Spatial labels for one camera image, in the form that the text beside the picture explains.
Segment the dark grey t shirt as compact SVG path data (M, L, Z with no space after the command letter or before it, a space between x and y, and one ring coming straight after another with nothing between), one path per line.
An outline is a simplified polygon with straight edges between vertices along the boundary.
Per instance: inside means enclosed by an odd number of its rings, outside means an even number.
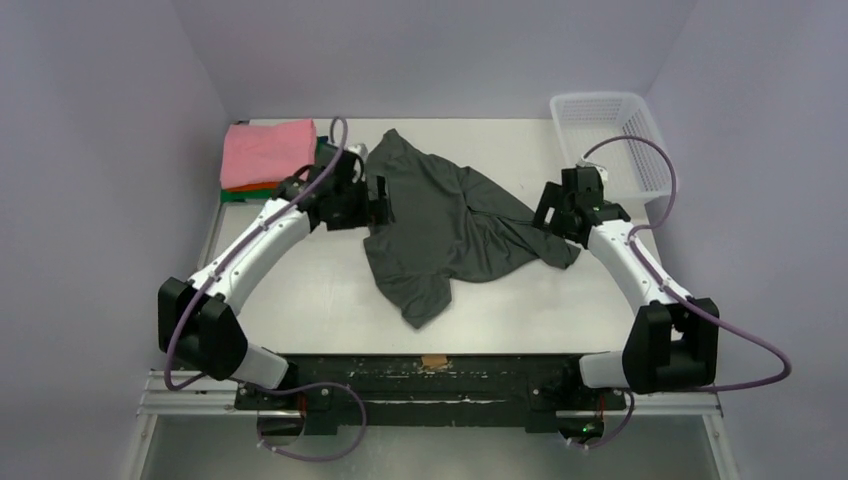
M479 171L417 149L386 131L366 162L384 180L392 218L363 241L375 284L421 329L452 301L454 280L486 283L540 260L565 270L579 248L537 229L533 211Z

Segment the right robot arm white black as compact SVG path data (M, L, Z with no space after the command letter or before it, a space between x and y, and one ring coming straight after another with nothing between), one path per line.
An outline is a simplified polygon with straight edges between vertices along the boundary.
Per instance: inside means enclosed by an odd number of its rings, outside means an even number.
M564 376L561 392L576 407L602 388L637 394L697 389L716 376L718 327L709 298L695 299L644 251L625 209L604 198L594 167L566 168L559 183L545 185L533 225L576 243L605 267L634 319L622 349L587 354Z

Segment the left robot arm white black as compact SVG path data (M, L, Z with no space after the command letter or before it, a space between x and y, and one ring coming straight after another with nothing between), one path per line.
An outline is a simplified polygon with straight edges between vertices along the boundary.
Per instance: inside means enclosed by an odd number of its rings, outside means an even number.
M315 160L281 181L249 226L186 280L171 277L157 293L157 336L166 367L186 364L215 380L259 387L272 408L297 399L298 382L283 356L250 342L238 315L271 268L319 226L351 230L389 220L383 178L370 192L362 143L319 144Z

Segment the white plastic basket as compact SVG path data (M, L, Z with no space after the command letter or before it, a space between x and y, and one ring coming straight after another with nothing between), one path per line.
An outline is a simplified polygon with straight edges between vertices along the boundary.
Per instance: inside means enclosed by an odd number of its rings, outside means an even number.
M644 99L630 92L568 93L549 108L560 149L569 165L583 161L604 169L605 197L648 203L671 193L666 162L634 137L665 143Z

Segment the orange folded t shirt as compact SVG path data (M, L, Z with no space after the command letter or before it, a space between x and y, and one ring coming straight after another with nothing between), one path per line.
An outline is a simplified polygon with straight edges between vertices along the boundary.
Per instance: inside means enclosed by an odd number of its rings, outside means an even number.
M249 193L249 192L257 192L257 191L273 191L279 185L279 181L277 182L260 182L253 184L246 184L242 186L226 188L225 191L228 193Z

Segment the green folded t shirt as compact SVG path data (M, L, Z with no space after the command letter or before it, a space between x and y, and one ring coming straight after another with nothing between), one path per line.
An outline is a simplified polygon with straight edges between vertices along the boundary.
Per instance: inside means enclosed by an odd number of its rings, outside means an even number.
M248 174L238 174L237 180L253 180L253 183L277 182L279 184L286 178L296 175L297 172L307 165L314 163L320 148L329 141L327 135L315 138L315 148L311 156L303 153L281 152L273 153L270 150L261 153L243 154L242 162L248 168ZM275 191L257 191L249 193L228 193L224 188L220 190L219 198L222 203L244 202L248 200L266 200Z

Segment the pink folded t shirt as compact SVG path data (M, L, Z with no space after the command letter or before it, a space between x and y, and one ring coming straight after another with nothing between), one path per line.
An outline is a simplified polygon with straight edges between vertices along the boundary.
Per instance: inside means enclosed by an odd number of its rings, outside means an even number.
M220 184L225 190L280 182L314 162L312 119L275 125L234 124L224 137Z

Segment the brown tape piece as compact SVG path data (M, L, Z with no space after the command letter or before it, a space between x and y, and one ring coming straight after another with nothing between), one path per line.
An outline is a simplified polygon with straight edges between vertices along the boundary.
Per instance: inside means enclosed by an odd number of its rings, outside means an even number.
M421 357L421 366L423 370L442 370L447 368L449 364L450 359L446 355L423 355Z

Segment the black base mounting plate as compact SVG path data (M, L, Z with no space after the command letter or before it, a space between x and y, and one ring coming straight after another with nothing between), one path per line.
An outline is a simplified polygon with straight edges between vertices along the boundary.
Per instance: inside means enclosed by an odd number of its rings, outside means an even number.
M590 389L579 378L575 355L446 355L447 368L423 370L423 355L293 355L291 375L281 386L306 392L264 393L241 384L239 410L260 417L280 408L298 408L301 431L332 435L341 426L522 428L594 439L604 430L605 400L623 409L622 394ZM495 400L489 406L367 406L366 400ZM600 416L558 417L560 409L600 407Z

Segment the aluminium rail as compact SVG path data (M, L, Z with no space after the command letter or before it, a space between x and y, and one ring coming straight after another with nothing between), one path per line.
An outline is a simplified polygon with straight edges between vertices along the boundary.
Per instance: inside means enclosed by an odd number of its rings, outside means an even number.
M139 415L230 415L230 416L255 416L257 411L239 410L236 408L236 397L240 387L234 381L216 381L208 378L198 380L196 383L180 391L168 390L164 383L161 371L153 370L148 373L145 387L142 391L141 400L136 413ZM635 395L635 416L718 416L723 417L722 405L716 395L708 393L663 393L650 395ZM606 419L624 416L629 408L630 401L623 399L626 406L623 409L613 409L612 401L605 400L603 416ZM366 405L410 405L410 406L462 406L478 407L503 403L495 400L473 400L460 398L459 400L412 400L403 402L400 400L366 400ZM600 407L586 407L582 409L560 409L558 417L586 417L600 416ZM297 416L298 408L280 408L271 410L271 416Z

